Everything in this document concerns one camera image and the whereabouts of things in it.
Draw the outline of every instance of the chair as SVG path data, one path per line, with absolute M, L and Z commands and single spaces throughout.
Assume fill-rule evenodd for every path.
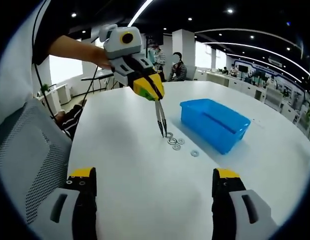
M 35 98 L 0 125 L 2 186 L 27 225 L 43 200 L 64 185 L 71 146 Z
M 185 66 L 187 69 L 186 73 L 186 81 L 193 81 L 195 71 L 196 71 L 196 66 Z

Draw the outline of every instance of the window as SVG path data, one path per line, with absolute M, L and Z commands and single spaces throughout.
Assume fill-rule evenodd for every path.
M 195 66 L 199 68 L 212 68 L 212 48 L 199 41 L 195 42 Z
M 216 69 L 223 69 L 226 67 L 226 53 L 216 49 Z
M 49 71 L 52 84 L 83 74 L 82 61 L 49 55 Z

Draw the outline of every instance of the blue plastic box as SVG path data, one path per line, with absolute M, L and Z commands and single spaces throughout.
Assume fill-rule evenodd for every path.
M 247 117 L 211 99 L 184 101 L 180 106 L 181 122 L 221 154 L 227 154 L 251 124 Z

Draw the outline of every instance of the metal washer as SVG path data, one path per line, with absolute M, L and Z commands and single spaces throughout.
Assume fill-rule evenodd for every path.
M 183 145 L 185 143 L 184 139 L 183 138 L 180 138 L 177 140 L 177 142 L 181 145 Z
M 166 134 L 166 138 L 167 139 L 171 139 L 172 137 L 173 137 L 174 135 L 173 135 L 173 133 L 171 133 L 171 132 L 167 132 L 167 134 Z
M 169 139 L 167 140 L 167 142 L 168 142 L 170 145 L 175 145 L 175 144 L 177 144 L 177 140 L 176 140 L 175 138 L 173 138 L 173 137 L 169 138 Z
M 200 155 L 200 153 L 196 150 L 193 150 L 190 152 L 190 155 L 192 155 L 193 157 L 198 157 Z
M 173 147 L 172 147 L 174 150 L 176 150 L 176 151 L 178 151 L 178 150 L 180 150 L 181 149 L 181 145 L 179 145 L 179 144 L 175 144 L 175 145 L 173 145 Z

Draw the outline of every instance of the white table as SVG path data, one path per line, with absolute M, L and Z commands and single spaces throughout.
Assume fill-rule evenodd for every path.
M 168 131 L 161 137 L 155 106 L 121 88 L 88 99 L 72 145 L 68 173 L 96 167 L 98 225 L 103 240 L 212 238 L 212 174 L 240 174 L 247 189 L 271 207 L 278 225 L 299 202 L 310 172 L 310 142 L 284 116 L 236 90 L 209 81 L 164 84 Z M 252 123 L 229 154 L 220 155 L 180 122 L 180 102 L 210 98 Z M 198 150 L 199 156 L 190 155 Z

